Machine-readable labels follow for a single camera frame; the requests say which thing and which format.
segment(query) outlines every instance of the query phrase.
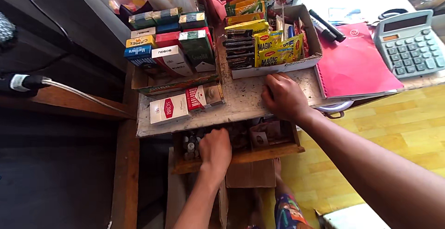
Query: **leg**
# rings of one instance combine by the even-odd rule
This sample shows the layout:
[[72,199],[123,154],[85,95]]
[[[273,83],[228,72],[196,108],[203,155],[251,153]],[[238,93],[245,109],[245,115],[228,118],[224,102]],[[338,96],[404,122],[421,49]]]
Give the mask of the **leg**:
[[277,186],[275,187],[275,224],[276,229],[311,229],[308,222],[304,219],[303,214],[295,201],[292,190],[286,186],[281,179],[281,161],[279,158],[274,159],[275,177]]

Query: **electric cord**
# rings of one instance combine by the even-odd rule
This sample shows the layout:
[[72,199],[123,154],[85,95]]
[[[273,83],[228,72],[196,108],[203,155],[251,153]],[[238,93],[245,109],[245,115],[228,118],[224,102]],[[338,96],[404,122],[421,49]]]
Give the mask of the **electric cord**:
[[64,89],[65,91],[69,91],[69,92],[71,92],[71,93],[77,94],[77,95],[79,95],[79,96],[81,96],[81,97],[84,97],[84,98],[90,100],[90,101],[96,102],[97,104],[101,104],[101,105],[106,106],[106,107],[108,107],[108,108],[111,108],[111,109],[113,109],[113,110],[115,110],[115,111],[118,111],[118,112],[121,112],[121,113],[124,113],[124,114],[126,114],[126,115],[131,116],[129,113],[124,112],[124,111],[122,111],[121,109],[112,107],[112,106],[110,106],[110,105],[108,105],[108,104],[106,104],[106,103],[104,103],[104,102],[102,102],[102,101],[100,101],[100,100],[98,100],[98,99],[96,99],[96,98],[93,98],[92,96],[90,96],[90,95],[88,95],[88,94],[85,94],[85,93],[83,93],[83,92],[81,92],[81,91],[79,91],[79,90],[76,90],[76,89],[74,89],[74,88],[72,88],[72,87],[69,87],[69,86],[67,86],[67,85],[60,84],[60,83],[58,83],[58,82],[52,81],[51,79],[43,79],[41,83],[42,83],[42,84],[46,84],[46,85],[55,86],[55,87],[58,87],[58,88],[60,88],[60,89]]
[[[34,7],[37,8],[37,10],[39,10],[46,18],[48,18],[48,20],[50,20],[53,24],[55,24],[59,30],[62,32],[62,34],[64,35],[64,37],[67,39],[70,49],[74,50],[74,42],[73,40],[70,38],[70,36],[68,35],[68,33],[65,31],[65,29],[54,19],[52,19],[42,8],[40,8],[40,6],[38,6],[38,4],[34,1],[34,0],[29,0],[31,2],[32,5],[34,5]],[[21,72],[15,72],[15,71],[0,71],[0,76],[4,75],[4,74],[9,74],[9,73],[29,73],[29,72],[36,72],[36,71],[40,71],[43,69],[48,68],[49,66],[52,66],[55,62],[60,61],[64,58],[66,58],[67,56],[71,55],[71,51],[68,51],[66,53],[63,53],[61,55],[59,55],[58,57],[50,60],[49,62],[47,62],[46,64],[38,67],[38,68],[33,68],[31,70],[26,70],[26,71],[21,71]]]

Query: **hand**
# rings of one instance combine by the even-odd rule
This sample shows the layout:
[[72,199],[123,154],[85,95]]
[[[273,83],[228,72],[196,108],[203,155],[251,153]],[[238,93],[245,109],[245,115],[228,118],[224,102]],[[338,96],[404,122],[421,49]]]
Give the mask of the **hand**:
[[219,186],[232,160],[229,132],[224,128],[213,129],[199,142],[199,153],[203,160],[200,172],[210,183]]
[[309,106],[300,86],[284,72],[266,76],[261,98],[264,105],[279,119],[297,124],[318,113]]

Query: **white cigarette pack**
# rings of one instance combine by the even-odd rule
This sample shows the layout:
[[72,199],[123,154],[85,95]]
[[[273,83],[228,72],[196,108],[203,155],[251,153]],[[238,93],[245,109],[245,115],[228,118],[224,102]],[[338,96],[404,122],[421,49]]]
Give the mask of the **white cigarette pack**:
[[178,45],[154,49],[151,52],[151,57],[155,61],[162,60],[170,69],[182,76],[193,75],[192,67]]
[[190,117],[186,95],[181,94],[150,102],[150,124],[160,125]]
[[147,35],[153,35],[153,38],[156,38],[156,27],[149,27],[142,30],[132,31],[131,38],[139,38]]

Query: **red notebook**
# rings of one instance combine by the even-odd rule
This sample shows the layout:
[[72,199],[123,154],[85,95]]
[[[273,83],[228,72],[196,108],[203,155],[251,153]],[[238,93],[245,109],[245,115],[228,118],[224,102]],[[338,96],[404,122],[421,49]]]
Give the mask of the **red notebook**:
[[378,95],[403,87],[386,67],[365,23],[337,28],[346,39],[320,38],[323,57],[315,67],[325,98]]

